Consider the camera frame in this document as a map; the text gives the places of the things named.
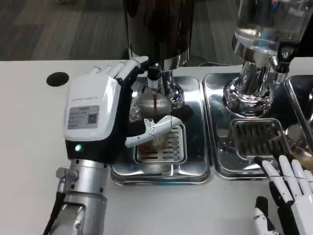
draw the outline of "qr code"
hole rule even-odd
[[[88,114],[88,124],[97,123],[98,114]]]

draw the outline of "green indicator light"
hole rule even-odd
[[[81,151],[82,149],[83,149],[83,147],[82,147],[82,145],[80,145],[80,144],[78,144],[78,145],[75,146],[75,151],[76,151],[76,152],[79,152],[79,151]]]

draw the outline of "white robotic hand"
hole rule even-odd
[[[280,173],[260,157],[254,159],[269,178],[269,188],[278,206],[285,235],[313,235],[313,175],[291,155],[274,155]],[[268,201],[258,197],[254,217],[258,235],[278,235],[268,219]]]

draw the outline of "black cable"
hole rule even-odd
[[[45,227],[45,231],[43,235],[48,235],[50,233],[52,225],[54,224],[55,220],[57,219],[61,211],[62,205],[64,203],[65,195],[66,194],[64,192],[56,193],[55,202],[54,202],[53,209],[50,215],[50,219],[47,223],[47,226]]]

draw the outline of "stainless steel drip tray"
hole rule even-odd
[[[133,85],[133,98],[146,82],[138,78]],[[210,174],[204,131],[204,103],[200,85],[193,77],[174,77],[174,83],[184,92],[185,104],[194,114],[184,125],[173,130],[172,138],[157,156],[156,153],[142,156],[130,148],[111,166],[110,176],[119,185],[132,184],[203,184]]]
[[[279,149],[290,153],[285,131],[297,123],[284,85],[270,82],[274,95],[271,109],[257,119],[240,118],[224,104],[224,85],[238,77],[238,73],[209,74],[203,80],[208,116],[207,137],[211,139],[216,173],[225,179],[262,179],[255,156],[267,157],[278,169],[270,152]]]

